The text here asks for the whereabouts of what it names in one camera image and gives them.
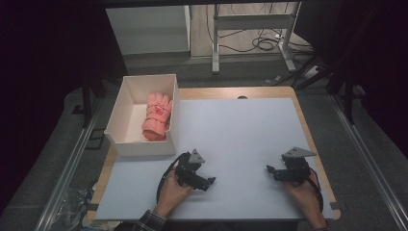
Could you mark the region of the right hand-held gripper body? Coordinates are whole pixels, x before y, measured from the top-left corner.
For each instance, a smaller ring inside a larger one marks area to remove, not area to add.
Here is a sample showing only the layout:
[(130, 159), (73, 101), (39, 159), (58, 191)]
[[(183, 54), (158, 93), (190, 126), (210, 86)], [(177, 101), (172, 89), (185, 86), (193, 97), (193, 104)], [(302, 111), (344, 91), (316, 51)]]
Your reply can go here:
[(294, 146), (281, 155), (286, 168), (277, 169), (275, 175), (285, 175), (292, 183), (303, 183), (310, 176), (310, 167), (306, 157), (312, 156), (316, 156), (316, 153)]

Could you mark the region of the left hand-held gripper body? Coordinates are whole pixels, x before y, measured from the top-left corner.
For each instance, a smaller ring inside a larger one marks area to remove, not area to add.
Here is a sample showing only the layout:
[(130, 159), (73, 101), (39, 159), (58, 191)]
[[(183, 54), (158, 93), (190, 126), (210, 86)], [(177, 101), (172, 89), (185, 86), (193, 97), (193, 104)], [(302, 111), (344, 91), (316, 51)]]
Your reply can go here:
[(196, 174), (196, 171), (204, 164), (205, 161), (196, 149), (192, 152), (182, 153), (178, 157), (178, 164), (175, 169), (177, 182), (180, 186), (202, 185), (203, 177)]

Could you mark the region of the white box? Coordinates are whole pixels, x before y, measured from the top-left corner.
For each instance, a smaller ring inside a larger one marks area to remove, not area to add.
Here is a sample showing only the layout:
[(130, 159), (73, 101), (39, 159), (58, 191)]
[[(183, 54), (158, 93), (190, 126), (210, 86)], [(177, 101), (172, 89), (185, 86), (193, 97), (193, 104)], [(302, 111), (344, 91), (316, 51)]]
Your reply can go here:
[[(174, 109), (164, 141), (148, 141), (141, 126), (149, 92), (167, 94)], [(124, 76), (105, 136), (121, 156), (174, 155), (178, 144), (180, 99), (175, 74)]]

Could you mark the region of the pink winter glove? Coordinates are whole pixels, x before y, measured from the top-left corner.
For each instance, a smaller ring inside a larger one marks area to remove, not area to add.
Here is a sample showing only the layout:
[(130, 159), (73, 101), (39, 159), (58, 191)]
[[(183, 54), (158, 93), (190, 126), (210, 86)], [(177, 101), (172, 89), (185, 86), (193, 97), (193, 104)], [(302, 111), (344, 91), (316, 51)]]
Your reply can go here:
[(147, 100), (146, 117), (141, 126), (142, 134), (149, 141), (166, 138), (167, 121), (172, 110), (172, 100), (161, 92), (150, 92)]

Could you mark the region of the person's left hand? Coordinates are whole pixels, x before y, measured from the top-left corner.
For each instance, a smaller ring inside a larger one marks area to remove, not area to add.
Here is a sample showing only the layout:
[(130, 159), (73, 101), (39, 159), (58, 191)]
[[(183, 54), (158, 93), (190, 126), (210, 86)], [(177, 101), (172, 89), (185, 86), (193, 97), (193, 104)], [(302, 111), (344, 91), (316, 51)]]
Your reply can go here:
[(180, 186), (175, 171), (172, 170), (161, 188), (159, 202), (154, 212), (161, 217), (168, 217), (191, 193), (191, 186)]

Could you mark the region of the person's right hand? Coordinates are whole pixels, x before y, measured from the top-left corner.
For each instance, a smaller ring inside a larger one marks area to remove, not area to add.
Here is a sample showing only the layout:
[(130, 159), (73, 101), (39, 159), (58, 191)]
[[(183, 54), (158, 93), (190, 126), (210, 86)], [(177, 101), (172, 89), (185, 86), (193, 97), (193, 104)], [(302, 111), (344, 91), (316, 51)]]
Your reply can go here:
[(311, 225), (316, 225), (324, 220), (316, 191), (308, 181), (304, 181), (300, 185), (284, 182), (282, 186), (287, 190)]

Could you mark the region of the light blue table mat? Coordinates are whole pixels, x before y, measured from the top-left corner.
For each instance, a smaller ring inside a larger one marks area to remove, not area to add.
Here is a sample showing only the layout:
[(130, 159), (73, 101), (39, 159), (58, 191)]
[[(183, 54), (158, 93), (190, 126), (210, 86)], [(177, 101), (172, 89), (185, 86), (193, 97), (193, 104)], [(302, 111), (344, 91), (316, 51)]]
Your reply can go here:
[(156, 204), (160, 179), (176, 155), (196, 149), (203, 177), (216, 181), (194, 191), (173, 220), (298, 220), (303, 216), (267, 165), (282, 168), (281, 155), (309, 146), (290, 98), (183, 100), (174, 155), (118, 154), (96, 218), (135, 220)]

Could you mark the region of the black stand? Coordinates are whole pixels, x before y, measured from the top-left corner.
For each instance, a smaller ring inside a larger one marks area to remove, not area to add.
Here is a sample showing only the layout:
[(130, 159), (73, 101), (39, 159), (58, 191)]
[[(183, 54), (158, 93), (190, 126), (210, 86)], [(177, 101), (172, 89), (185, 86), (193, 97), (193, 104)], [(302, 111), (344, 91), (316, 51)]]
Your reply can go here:
[(307, 79), (306, 81), (295, 86), (296, 90), (303, 90), (310, 85), (314, 84), (323, 77), (333, 74), (330, 78), (325, 89), (329, 94), (337, 94), (342, 86), (344, 86), (344, 115), (349, 123), (354, 124), (352, 115), (352, 105), (354, 99), (353, 92), (353, 78), (350, 74), (348, 65), (350, 63), (350, 56), (343, 55), (336, 62), (326, 67), (324, 70), (319, 71), (317, 74)]
[(74, 115), (83, 114), (84, 122), (83, 128), (86, 128), (91, 120), (91, 101), (90, 93), (93, 92), (93, 95), (96, 98), (105, 97), (107, 90), (102, 83), (104, 75), (100, 71), (89, 72), (86, 71), (83, 74), (83, 83), (82, 83), (82, 99), (83, 105), (76, 105), (72, 113)]

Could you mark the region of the white power strip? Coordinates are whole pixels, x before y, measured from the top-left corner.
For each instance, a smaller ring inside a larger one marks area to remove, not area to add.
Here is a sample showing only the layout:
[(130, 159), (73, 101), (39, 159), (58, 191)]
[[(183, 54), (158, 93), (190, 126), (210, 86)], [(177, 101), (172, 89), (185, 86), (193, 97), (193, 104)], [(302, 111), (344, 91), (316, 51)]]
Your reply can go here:
[(304, 78), (305, 79), (310, 79), (311, 77), (318, 74), (319, 71), (320, 71), (320, 68), (317, 65), (314, 65), (305, 72)]

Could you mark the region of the clear plastic bag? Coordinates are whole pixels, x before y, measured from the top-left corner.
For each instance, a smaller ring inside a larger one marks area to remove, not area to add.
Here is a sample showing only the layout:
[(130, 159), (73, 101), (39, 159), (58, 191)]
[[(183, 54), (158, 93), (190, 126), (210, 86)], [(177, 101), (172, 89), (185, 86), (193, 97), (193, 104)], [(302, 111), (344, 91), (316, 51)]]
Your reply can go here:
[(80, 231), (93, 196), (93, 188), (78, 190), (68, 188), (63, 196), (62, 204), (52, 219), (50, 231)]

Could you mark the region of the white cabinet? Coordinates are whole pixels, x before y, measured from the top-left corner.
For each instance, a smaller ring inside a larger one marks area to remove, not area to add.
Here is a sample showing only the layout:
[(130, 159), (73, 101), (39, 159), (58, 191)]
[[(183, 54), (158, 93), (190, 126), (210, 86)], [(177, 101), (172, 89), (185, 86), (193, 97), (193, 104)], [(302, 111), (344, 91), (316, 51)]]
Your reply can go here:
[(122, 55), (191, 50), (189, 6), (107, 9)]

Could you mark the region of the metal floor rail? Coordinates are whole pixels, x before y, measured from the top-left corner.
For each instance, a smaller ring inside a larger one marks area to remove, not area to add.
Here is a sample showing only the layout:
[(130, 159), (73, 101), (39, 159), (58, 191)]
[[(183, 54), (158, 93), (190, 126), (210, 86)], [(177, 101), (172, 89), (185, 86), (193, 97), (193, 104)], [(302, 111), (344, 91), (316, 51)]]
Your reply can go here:
[(395, 191), (391, 188), (378, 164), (374, 161), (371, 152), (362, 139), (356, 126), (352, 124), (345, 115), (345, 108), (337, 96), (329, 95), (328, 98), (333, 103), (337, 115), (342, 122), (348, 136), (353, 142), (364, 166), (366, 167), (375, 187), (378, 189), (387, 208), (389, 209), (399, 231), (408, 231), (408, 213), (403, 208)]
[(64, 193), (72, 180), (77, 166), (79, 165), (83, 152), (87, 146), (90, 134), (93, 130), (94, 124), (99, 117), (99, 112), (103, 102), (103, 99), (97, 99), (95, 101), (95, 104), (91, 109), (92, 116), (90, 118), (90, 122), (85, 128), (82, 129), (79, 139), (76, 141), (73, 150), (68, 156), (67, 162), (54, 187), (54, 190), (52, 191), (44, 207), (44, 210), (39, 217), (35, 231), (50, 231), (52, 220), (59, 211)]

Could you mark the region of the white metal desk frame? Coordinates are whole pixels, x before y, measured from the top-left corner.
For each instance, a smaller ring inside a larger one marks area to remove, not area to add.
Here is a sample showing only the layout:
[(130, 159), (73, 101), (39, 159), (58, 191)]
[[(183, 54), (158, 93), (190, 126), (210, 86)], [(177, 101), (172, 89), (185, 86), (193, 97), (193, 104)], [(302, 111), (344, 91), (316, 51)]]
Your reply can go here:
[(281, 14), (239, 14), (239, 15), (219, 15), (218, 4), (215, 4), (214, 12), (214, 41), (212, 53), (212, 72), (219, 73), (219, 52), (217, 33), (223, 30), (256, 30), (256, 29), (283, 29), (286, 31), (282, 41), (278, 43), (278, 48), (284, 59), (289, 72), (295, 72), (296, 68), (289, 53), (288, 47), (293, 32), (293, 27), (300, 7), (299, 2), (295, 2), (291, 13)]

